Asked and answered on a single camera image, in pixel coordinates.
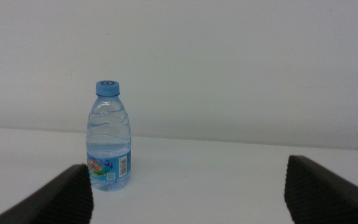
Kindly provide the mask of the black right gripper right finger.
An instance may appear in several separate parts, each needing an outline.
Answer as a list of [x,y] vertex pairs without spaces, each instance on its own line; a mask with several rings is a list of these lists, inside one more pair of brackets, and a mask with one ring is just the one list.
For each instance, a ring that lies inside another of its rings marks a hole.
[[288,158],[284,200],[294,223],[358,223],[358,186],[305,156]]

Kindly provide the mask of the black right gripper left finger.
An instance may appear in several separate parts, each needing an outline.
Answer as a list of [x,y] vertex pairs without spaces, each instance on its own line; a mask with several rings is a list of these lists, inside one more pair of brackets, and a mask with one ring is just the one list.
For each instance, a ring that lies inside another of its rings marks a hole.
[[89,223],[94,209],[88,169],[75,164],[47,178],[0,186],[0,223]]

